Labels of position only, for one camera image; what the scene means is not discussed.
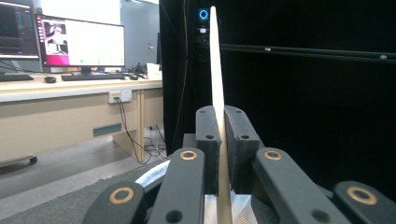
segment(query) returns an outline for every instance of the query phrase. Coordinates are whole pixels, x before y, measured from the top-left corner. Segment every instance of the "white object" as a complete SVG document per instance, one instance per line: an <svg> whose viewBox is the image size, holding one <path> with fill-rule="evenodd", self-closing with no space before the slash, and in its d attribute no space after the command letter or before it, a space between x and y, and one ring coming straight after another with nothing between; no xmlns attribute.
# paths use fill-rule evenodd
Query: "white object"
<svg viewBox="0 0 396 224"><path fill-rule="evenodd" d="M109 104L116 104L118 101L116 98L120 98L121 93L120 91L111 91L108 93L108 103Z"/></svg>
<svg viewBox="0 0 396 224"><path fill-rule="evenodd" d="M212 102L216 120L219 125L221 145L219 150L219 197L217 198L217 215L219 224L233 223L230 196L230 179L228 176L227 136L224 118L224 94L221 77L219 50L219 28L216 8L210 8L210 66L212 72Z"/></svg>
<svg viewBox="0 0 396 224"><path fill-rule="evenodd" d="M163 175L166 174L166 170L168 169L170 161L165 161L159 165L156 165L154 168L151 168L149 171L147 171L145 174L140 176L135 183L139 184L143 188L149 184L151 184L153 181L157 180L158 178L162 177Z"/></svg>
<svg viewBox="0 0 396 224"><path fill-rule="evenodd" d="M206 34L206 28L200 28L199 33L201 34Z"/></svg>
<svg viewBox="0 0 396 224"><path fill-rule="evenodd" d="M148 66L148 76L158 75L160 73L160 65L155 63L147 63Z"/></svg>
<svg viewBox="0 0 396 224"><path fill-rule="evenodd" d="M122 102L128 102L132 101L132 91L121 91L121 101Z"/></svg>

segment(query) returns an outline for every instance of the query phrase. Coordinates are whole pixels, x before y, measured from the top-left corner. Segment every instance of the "electrical socket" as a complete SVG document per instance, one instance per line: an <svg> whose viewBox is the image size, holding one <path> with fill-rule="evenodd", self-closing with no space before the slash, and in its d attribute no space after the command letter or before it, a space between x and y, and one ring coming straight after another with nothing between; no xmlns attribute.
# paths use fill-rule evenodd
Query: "electrical socket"
<svg viewBox="0 0 396 224"><path fill-rule="evenodd" d="M122 102L132 101L132 90L121 91L121 97L120 98L121 98Z"/></svg>
<svg viewBox="0 0 396 224"><path fill-rule="evenodd" d="M120 91L111 91L108 93L108 103L109 104L116 104L118 101L116 98L121 99L121 93Z"/></svg>

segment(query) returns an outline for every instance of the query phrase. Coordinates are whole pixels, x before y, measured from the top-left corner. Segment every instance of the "black cable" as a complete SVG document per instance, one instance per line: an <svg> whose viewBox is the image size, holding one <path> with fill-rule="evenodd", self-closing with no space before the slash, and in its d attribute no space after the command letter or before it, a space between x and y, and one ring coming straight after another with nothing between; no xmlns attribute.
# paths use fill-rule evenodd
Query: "black cable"
<svg viewBox="0 0 396 224"><path fill-rule="evenodd" d="M157 130L158 130L158 133L160 134L161 139L163 140L163 142L165 142L165 139L163 138L163 135L161 134L161 131L158 128L158 125L155 125L155 127L157 127Z"/></svg>
<svg viewBox="0 0 396 224"><path fill-rule="evenodd" d="M196 89L195 89L195 83L194 83L194 75L193 75L193 72L192 72L192 66L190 66L189 67L190 68L190 82L191 82L191 86L192 86L192 92L194 93L194 100L195 100L195 103L196 103L196 106L197 107L199 107L200 105L199 105L199 103L198 103L198 95L197 95L197 91L196 91Z"/></svg>
<svg viewBox="0 0 396 224"><path fill-rule="evenodd" d="M185 62L184 62L184 76L183 76L183 87L181 89L181 95L180 95L180 104L178 106L178 111L177 111L177 121L176 121L176 127L175 127L175 134L173 137L172 141L172 146L175 146L176 143L176 136L178 132L178 125L181 120L181 107L183 106L183 101L184 101L184 91L186 89L186 79L187 79L187 71L188 71L188 66L189 66L189 39L188 39L188 32L187 32L187 16L186 16L186 0L183 1L183 18L184 18L184 37L185 37Z"/></svg>
<svg viewBox="0 0 396 224"><path fill-rule="evenodd" d="M0 61L0 63L5 64L7 66L7 67L0 66L0 67L6 68L6 69L9 69L9 70L14 70L14 71L17 71L17 72L30 72L30 73L38 73L38 74L44 74L44 75L46 75L46 74L68 74L67 72L59 72L59 73L37 72L37 71L31 71L31 70L19 68L17 66L14 66L14 65L2 62L2 61Z"/></svg>
<svg viewBox="0 0 396 224"><path fill-rule="evenodd" d="M218 30L221 28L221 19L220 19L220 17L218 17L218 24L219 24L219 26L218 26Z"/></svg>
<svg viewBox="0 0 396 224"><path fill-rule="evenodd" d="M140 144L138 144L138 143L132 138L132 136L129 134L128 127L127 127L127 123L126 123L126 117L125 117L125 110L124 110L124 107L123 107L123 105L122 105L122 103L121 103L120 98L115 98L115 99L116 99L117 102L119 103L122 125L123 125L123 127L125 128L126 134L128 135L129 139L131 140L132 147L134 148L134 155L136 156L136 159L135 159L135 160L136 160L137 162L139 162L140 164L147 164L147 163L149 162L149 160L151 159L151 153L148 153L148 150L147 150L145 147L142 147ZM141 148L143 148L143 150L144 150L145 152L147 152L147 153L149 154L149 157L148 157L148 160L147 160L147 161L142 162L142 161L139 161L139 160L138 160L138 158L137 158L137 152L136 152L136 148L135 148L134 144L137 144L138 146L140 146Z"/></svg>
<svg viewBox="0 0 396 224"><path fill-rule="evenodd" d="M175 27L173 26L173 24L172 24L172 22L171 22L171 19L169 18L168 13L166 12L166 8L165 8L165 6L163 5L163 0L160 0L160 6L161 6L161 9L163 10L163 13L164 13L165 16L166 16L166 19L167 19L168 22L169 22L169 25L171 26L171 28L172 28L172 30L173 30L173 32L174 32L174 34L175 34L176 40L178 41L177 32L176 32Z"/></svg>
<svg viewBox="0 0 396 224"><path fill-rule="evenodd" d="M157 126L157 130L159 131L160 136L162 136L160 129L158 128L158 125L156 125L156 126ZM161 161L170 160L167 156L163 155L163 151L166 150L166 147L160 147L160 146L164 146L164 145L159 145L159 144L156 145L153 143L153 140L151 138L148 138L148 139L151 142L151 145L149 145L148 147L154 147L154 149L151 149L151 150L156 152L156 156L158 157L158 159L160 159Z"/></svg>
<svg viewBox="0 0 396 224"><path fill-rule="evenodd" d="M151 145L145 146L149 151L157 151L157 149L158 149L158 151L160 151L160 153L162 153L164 150L166 150L165 145L161 145L161 144L155 145L155 144L152 142L152 139L151 139L151 138L149 138L149 137L145 137L145 138L147 138L147 139L151 142Z"/></svg>

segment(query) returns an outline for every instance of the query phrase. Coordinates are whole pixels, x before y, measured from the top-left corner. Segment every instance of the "monitor screen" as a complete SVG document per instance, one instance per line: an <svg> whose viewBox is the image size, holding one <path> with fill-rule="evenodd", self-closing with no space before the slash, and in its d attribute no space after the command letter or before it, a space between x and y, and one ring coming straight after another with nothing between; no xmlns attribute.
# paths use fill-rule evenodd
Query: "monitor screen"
<svg viewBox="0 0 396 224"><path fill-rule="evenodd" d="M35 15L41 62L47 67L125 65L124 27Z"/></svg>
<svg viewBox="0 0 396 224"><path fill-rule="evenodd" d="M0 1L0 60L37 60L30 6Z"/></svg>

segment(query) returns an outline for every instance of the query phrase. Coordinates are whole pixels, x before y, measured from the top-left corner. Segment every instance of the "black curtain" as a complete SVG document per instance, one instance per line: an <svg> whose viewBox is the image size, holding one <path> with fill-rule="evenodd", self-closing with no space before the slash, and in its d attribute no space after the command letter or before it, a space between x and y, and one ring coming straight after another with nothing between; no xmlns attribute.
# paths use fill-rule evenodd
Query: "black curtain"
<svg viewBox="0 0 396 224"><path fill-rule="evenodd" d="M322 187L355 180L396 201L394 3L191 1L183 13L183 1L162 2L171 10L171 22L160 14L168 154L194 133L195 111L211 105L209 50L196 29L196 11L211 5L225 104L244 110L267 147L287 151Z"/></svg>

